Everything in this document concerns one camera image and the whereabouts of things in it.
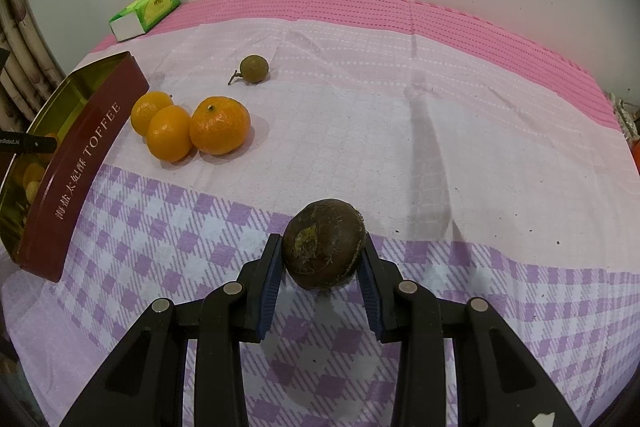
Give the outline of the tan longan fruit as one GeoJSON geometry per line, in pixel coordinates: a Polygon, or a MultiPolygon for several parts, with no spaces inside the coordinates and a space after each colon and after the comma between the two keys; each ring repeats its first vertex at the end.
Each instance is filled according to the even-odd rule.
{"type": "Polygon", "coordinates": [[[27,183],[25,188],[26,199],[29,205],[32,205],[35,202],[36,196],[38,194],[40,187],[40,182],[37,180],[32,180],[27,183]]]}

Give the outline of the dark brown mangosteen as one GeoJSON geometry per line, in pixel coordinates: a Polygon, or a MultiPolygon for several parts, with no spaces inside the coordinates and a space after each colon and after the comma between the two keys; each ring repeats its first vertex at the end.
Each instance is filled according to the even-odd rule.
{"type": "Polygon", "coordinates": [[[353,205],[334,198],[311,202],[284,231],[285,269],[306,291],[340,286],[355,272],[366,236],[363,217],[353,205]]]}

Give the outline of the gold red toffee tin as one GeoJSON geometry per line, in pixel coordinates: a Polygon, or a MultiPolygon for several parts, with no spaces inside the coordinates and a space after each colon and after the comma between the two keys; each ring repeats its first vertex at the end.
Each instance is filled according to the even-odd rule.
{"type": "Polygon", "coordinates": [[[130,52],[72,72],[40,109],[27,133],[58,140],[52,154],[15,154],[1,184],[1,242],[12,261],[42,279],[63,273],[80,210],[94,177],[148,80],[130,52]],[[33,161],[46,171],[29,205],[22,176],[33,161]]]}

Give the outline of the clutter at right edge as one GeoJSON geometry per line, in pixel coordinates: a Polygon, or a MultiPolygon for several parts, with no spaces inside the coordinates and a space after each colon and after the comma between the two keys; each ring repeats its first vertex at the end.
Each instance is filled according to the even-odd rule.
{"type": "Polygon", "coordinates": [[[639,107],[625,102],[612,92],[608,92],[606,96],[612,105],[614,116],[623,131],[626,141],[630,145],[636,144],[639,141],[639,107]]]}

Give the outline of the orange object at right edge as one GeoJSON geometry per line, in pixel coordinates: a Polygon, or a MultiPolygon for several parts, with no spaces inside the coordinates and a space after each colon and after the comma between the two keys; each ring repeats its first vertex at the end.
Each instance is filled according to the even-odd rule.
{"type": "Polygon", "coordinates": [[[631,145],[630,150],[632,158],[634,158],[634,165],[636,165],[640,172],[640,141],[634,142],[634,144],[631,145]]]}

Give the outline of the small orange mandarin behind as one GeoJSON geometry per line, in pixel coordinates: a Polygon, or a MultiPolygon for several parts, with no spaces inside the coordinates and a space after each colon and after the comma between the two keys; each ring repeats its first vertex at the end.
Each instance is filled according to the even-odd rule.
{"type": "Polygon", "coordinates": [[[148,133],[152,118],[163,108],[174,104],[169,94],[162,91],[149,91],[137,99],[130,113],[130,124],[138,135],[148,133]]]}

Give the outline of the small orange mandarin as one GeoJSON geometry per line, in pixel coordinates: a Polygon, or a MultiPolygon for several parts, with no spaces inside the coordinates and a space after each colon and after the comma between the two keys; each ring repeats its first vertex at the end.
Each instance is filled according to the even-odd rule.
{"type": "Polygon", "coordinates": [[[181,106],[169,105],[151,119],[145,140],[157,159],[177,162],[190,153],[190,114],[181,106]]]}
{"type": "Polygon", "coordinates": [[[152,118],[163,108],[174,104],[169,94],[162,91],[149,91],[137,99],[130,113],[130,124],[138,135],[148,133],[152,118]]]}

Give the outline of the large orange mandarin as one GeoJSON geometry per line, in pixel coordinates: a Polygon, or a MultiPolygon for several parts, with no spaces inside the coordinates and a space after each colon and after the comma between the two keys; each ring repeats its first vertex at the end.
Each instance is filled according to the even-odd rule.
{"type": "Polygon", "coordinates": [[[210,96],[191,117],[192,144],[213,156],[227,155],[243,145],[250,132],[250,113],[234,98],[210,96]]]}

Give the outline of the pink purple checked tablecloth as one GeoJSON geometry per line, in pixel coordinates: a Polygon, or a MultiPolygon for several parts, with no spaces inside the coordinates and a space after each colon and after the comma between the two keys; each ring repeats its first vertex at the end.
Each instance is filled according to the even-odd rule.
{"type": "Polygon", "coordinates": [[[407,0],[202,0],[125,43],[155,90],[235,98],[234,154],[152,157],[130,127],[94,178],[62,279],[1,287],[43,416],[58,425],[158,297],[206,296],[308,202],[362,214],[438,297],[486,298],[584,425],[639,362],[639,175],[597,83],[495,25],[407,0]],[[261,83],[228,84],[260,55],[261,83]]]}

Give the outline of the green white tissue box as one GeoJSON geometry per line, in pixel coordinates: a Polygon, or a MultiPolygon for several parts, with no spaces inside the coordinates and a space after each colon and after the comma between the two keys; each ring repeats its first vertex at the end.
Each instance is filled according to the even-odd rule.
{"type": "Polygon", "coordinates": [[[108,21],[118,42],[147,34],[180,5],[180,0],[134,0],[108,21]]]}

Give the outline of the green longan with stem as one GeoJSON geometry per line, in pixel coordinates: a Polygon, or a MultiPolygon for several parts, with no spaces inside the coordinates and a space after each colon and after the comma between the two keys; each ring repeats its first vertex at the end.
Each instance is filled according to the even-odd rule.
{"type": "Polygon", "coordinates": [[[268,61],[260,55],[249,55],[244,57],[239,69],[234,72],[228,81],[232,84],[237,79],[242,79],[250,84],[261,83],[269,75],[268,61]]]}

